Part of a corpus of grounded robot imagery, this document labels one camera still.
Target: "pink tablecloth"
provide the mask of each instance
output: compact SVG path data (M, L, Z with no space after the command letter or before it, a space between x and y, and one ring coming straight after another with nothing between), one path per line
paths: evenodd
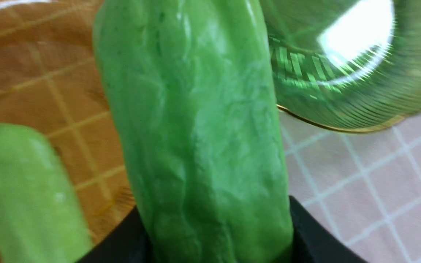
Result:
M421 115L350 135L280 113L290 193L371 263L421 263Z

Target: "white grid lines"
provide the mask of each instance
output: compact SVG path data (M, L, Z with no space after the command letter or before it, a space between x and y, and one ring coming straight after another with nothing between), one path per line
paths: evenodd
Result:
M373 196L373 199L375 200L376 206L379 208L379 211L381 212L381 215L384 218L384 221L386 225L388 226L389 230L391 230L392 236L394 237L394 240L399 245L399 249L401 250L401 253L406 258L407 263L411 263L411 259L409 256L409 253L407 252L406 247L404 246L404 243L401 241L401 238L399 237L399 234L397 233L396 227L391 222L391 218L389 217L388 212L386 211L386 208L383 204L383 201L381 200L378 192L376 191L373 182L371 181L371 178L369 177L369 173L366 172L364 166L361 163L360 158L358 157L356 151L354 150L352 144L350 143L349 139L346 137L345 134L341 135L342 141L347 147L347 150L351 154L352 158L354 159L354 163L358 167L358 170L361 173L361 176L365 179L366 184L368 185L368 189Z
M288 131L286 130L285 127L282 127L282 136L285 137L285 140L287 141L287 143L289 144L291 149L296 149L295 148L295 144L294 141L292 140L290 134L288 133ZM294 151L293 152L293 156L295 157L295 160L297 162L297 165L299 166L305 180L307 181L307 183L309 184L309 187L311 188L311 190L314 193L314 196L316 197L316 200L319 202L319 205L321 206L321 209L323 210L324 215L326 216L326 219L329 223L329 226L331 226L332 231L334 232L334 235L341 240L341 232L339 231L339 228L337 227L336 223L334 222L334 220L332 219L331 214L329 213L329 210L327 209L326 205L324 204L324 200L319 198L319 190L318 187L316 186L316 183L314 183L313 177L311 176L310 172L308 171L308 169L306 168L303 159L300 157L298 151Z

